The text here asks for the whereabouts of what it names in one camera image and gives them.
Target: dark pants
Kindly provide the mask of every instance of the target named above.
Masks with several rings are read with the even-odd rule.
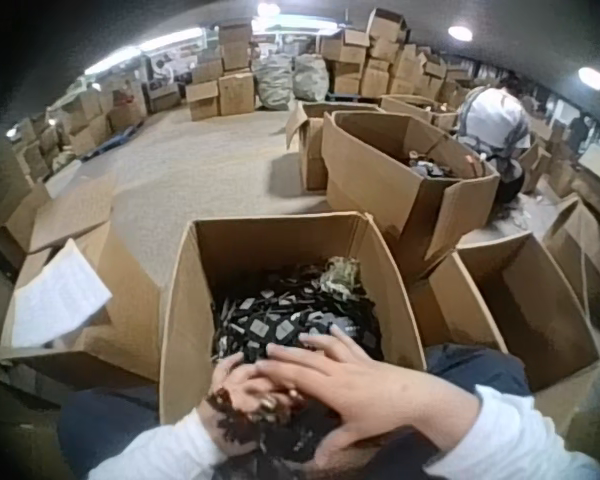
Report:
[[[426,350],[429,373],[469,392],[486,385],[502,393],[530,395],[522,362],[495,350],[440,345]],[[140,433],[159,425],[155,388],[122,392],[98,389],[75,394],[63,407],[58,438],[78,478],[120,454]],[[363,478],[427,478],[424,465],[437,450],[414,431],[405,431],[365,468]]]
[[[494,200],[494,204],[496,205],[506,205],[507,203],[513,202],[518,194],[522,191],[522,187],[524,187],[524,179],[525,173],[522,172],[520,178],[512,180],[511,182],[503,182],[500,180],[498,184],[498,189],[496,190],[496,198]]]

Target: paper sheet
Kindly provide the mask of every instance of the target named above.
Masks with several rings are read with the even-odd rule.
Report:
[[[69,239],[36,278],[16,290],[11,346],[38,347],[74,331],[111,296]]]

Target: left hand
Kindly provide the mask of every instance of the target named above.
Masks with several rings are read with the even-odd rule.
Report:
[[[287,395],[275,393],[279,387],[258,373],[255,365],[241,365],[242,360],[241,352],[221,360],[211,376],[209,393],[224,388],[229,392],[233,408],[244,413],[258,410],[260,400],[265,395],[271,395],[285,405],[291,404],[291,399]],[[209,436],[227,456],[244,455],[255,450],[257,446],[255,441],[240,444],[225,440],[224,431],[218,425],[223,419],[223,414],[214,410],[206,400],[198,406],[197,411]]]

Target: right hand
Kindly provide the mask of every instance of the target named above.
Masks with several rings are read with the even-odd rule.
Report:
[[[302,335],[307,346],[324,352],[270,344],[270,360],[259,361],[258,371],[287,388],[297,388],[338,412],[342,425],[322,441],[315,455],[318,465],[353,443],[396,428],[412,425],[439,448],[449,450],[464,437],[479,411],[473,395],[448,382],[369,358],[338,327],[330,335]],[[460,422],[449,421],[448,402],[465,409]],[[451,425],[440,427],[442,421]]]

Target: blue pallet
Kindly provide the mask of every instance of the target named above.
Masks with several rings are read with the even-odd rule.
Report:
[[[128,127],[124,132],[114,135],[102,145],[99,145],[97,148],[94,148],[90,152],[84,154],[82,157],[80,157],[80,160],[82,162],[89,161],[98,155],[102,155],[104,152],[108,152],[109,150],[113,150],[120,145],[124,145],[131,139],[133,135],[135,135],[135,133],[140,129],[140,127],[142,127],[143,124],[144,120],[138,125]]]

